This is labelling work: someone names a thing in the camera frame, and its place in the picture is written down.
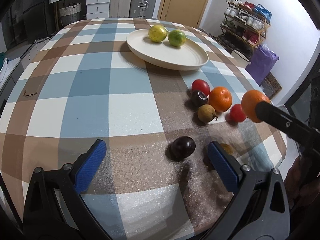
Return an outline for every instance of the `dark plum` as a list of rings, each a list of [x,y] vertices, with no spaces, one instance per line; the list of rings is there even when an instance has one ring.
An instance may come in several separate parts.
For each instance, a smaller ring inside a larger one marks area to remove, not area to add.
[[[208,102],[207,96],[200,90],[194,90],[191,93],[191,101],[197,107],[203,106]]]
[[[189,136],[181,136],[174,140],[170,146],[172,157],[177,161],[189,157],[196,149],[195,141]]]

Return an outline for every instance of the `wooden door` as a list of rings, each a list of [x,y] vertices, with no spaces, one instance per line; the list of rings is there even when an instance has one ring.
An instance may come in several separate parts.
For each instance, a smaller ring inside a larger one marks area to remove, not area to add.
[[[164,0],[160,20],[197,27],[207,0]]]

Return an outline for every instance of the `blue gripper pad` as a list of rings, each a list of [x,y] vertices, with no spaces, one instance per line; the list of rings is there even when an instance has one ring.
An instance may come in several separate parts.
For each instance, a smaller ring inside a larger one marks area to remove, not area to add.
[[[81,168],[75,175],[75,190],[78,194],[88,189],[93,176],[97,172],[102,160],[106,156],[107,145],[104,141],[100,141],[92,150]]]
[[[239,177],[214,142],[208,145],[208,157],[218,172],[227,191],[237,193]]]

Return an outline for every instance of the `green lime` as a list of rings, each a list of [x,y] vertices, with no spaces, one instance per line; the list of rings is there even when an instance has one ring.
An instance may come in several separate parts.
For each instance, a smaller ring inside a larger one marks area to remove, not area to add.
[[[161,42],[167,37],[167,29],[161,25],[153,25],[149,30],[149,38],[154,42]]]
[[[174,30],[168,35],[169,43],[175,47],[183,45],[186,42],[186,39],[186,35],[180,30]]]

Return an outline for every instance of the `purple bag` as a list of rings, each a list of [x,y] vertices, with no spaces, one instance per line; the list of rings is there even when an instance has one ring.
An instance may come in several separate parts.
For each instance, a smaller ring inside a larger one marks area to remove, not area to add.
[[[273,51],[270,51],[266,45],[259,45],[250,59],[251,63],[246,66],[245,70],[258,85],[261,85],[261,82],[270,73],[278,59],[279,57]]]

